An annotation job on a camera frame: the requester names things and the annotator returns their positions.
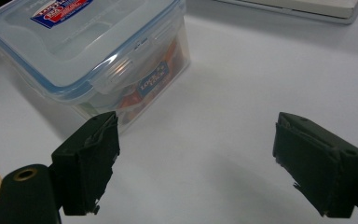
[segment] food label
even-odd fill
[[[150,93],[159,82],[165,78],[170,73],[170,69],[166,62],[161,62],[157,68],[149,74],[147,77],[144,77],[138,85],[138,92],[142,97],[145,97]]]
[[[41,7],[31,20],[49,29],[56,26],[88,6],[92,0],[56,0]]]

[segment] plastic food container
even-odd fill
[[[42,96],[86,119],[134,121],[188,65],[185,0],[15,0],[0,54]]]

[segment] container lid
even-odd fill
[[[42,94],[68,103],[92,89],[103,62],[181,3],[15,0],[0,9],[0,50]]]

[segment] white surface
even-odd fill
[[[358,18],[309,21],[188,0],[189,68],[120,136],[98,216],[70,223],[358,223],[321,218],[271,151],[280,111],[358,147]],[[50,164],[84,120],[0,60],[0,173]]]

